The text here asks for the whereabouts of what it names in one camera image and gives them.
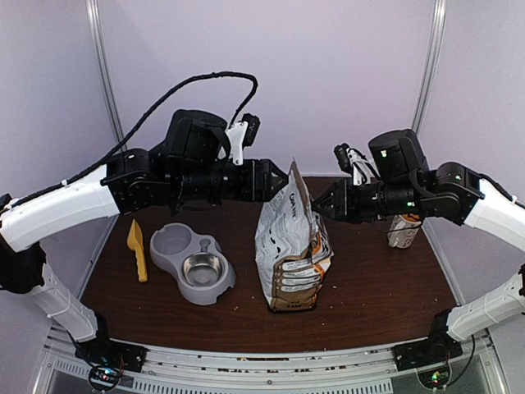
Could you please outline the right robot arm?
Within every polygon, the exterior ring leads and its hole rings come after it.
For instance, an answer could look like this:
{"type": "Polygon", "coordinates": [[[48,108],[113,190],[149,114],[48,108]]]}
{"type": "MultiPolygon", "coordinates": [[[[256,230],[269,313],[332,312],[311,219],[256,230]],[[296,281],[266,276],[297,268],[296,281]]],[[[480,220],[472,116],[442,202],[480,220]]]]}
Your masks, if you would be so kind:
{"type": "MultiPolygon", "coordinates": [[[[402,214],[443,218],[524,249],[524,205],[489,176],[457,162],[431,170],[410,129],[382,133],[368,148],[377,168],[375,180],[356,185],[350,175],[349,146],[336,146],[335,156],[346,176],[313,201],[315,212],[353,224],[402,214]]],[[[524,271],[519,269],[485,295],[436,315],[431,336],[421,344],[421,356],[435,363],[451,350],[452,341],[464,341],[523,311],[524,271]]]]}

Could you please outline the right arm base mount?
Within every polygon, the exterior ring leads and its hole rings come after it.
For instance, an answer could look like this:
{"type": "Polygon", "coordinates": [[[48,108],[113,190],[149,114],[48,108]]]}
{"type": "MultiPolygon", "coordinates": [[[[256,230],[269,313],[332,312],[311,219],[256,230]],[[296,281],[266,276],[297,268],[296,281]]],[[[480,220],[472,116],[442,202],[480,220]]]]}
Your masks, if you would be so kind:
{"type": "Polygon", "coordinates": [[[418,369],[444,363],[463,354],[461,344],[455,340],[426,338],[396,345],[392,348],[398,371],[418,369]]]}

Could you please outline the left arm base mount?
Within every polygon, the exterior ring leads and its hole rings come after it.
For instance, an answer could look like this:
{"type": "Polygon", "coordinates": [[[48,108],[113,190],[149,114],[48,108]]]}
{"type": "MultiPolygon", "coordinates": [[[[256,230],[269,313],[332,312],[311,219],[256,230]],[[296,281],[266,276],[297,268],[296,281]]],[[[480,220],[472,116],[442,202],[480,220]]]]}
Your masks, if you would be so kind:
{"type": "Polygon", "coordinates": [[[75,356],[87,365],[111,367],[117,371],[125,370],[140,373],[147,355],[143,346],[124,342],[95,338],[90,341],[73,340],[75,356]]]}

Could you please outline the dog food bag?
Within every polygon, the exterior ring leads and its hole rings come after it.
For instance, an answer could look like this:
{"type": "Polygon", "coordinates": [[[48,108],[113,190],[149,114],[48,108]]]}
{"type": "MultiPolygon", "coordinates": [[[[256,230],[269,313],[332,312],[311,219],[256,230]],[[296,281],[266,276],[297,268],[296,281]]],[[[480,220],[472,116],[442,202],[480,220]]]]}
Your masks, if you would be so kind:
{"type": "Polygon", "coordinates": [[[322,216],[296,162],[288,184],[262,206],[255,232],[255,263],[268,308],[275,313],[313,309],[334,254],[322,216]]]}

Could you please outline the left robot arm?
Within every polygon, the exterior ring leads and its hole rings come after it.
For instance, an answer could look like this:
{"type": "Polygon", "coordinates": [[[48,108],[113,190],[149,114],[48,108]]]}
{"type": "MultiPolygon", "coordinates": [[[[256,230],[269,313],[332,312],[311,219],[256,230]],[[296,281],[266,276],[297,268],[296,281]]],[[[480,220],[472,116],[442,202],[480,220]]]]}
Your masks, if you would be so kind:
{"type": "Polygon", "coordinates": [[[269,159],[246,159],[259,119],[238,122],[199,110],[177,110],[163,141],[151,149],[109,154],[84,175],[31,197],[1,198],[1,286],[26,295],[85,344],[100,364],[118,348],[104,317],[85,307],[53,274],[41,240],[80,224],[151,206],[178,214],[186,202],[267,202],[288,181],[269,159]]]}

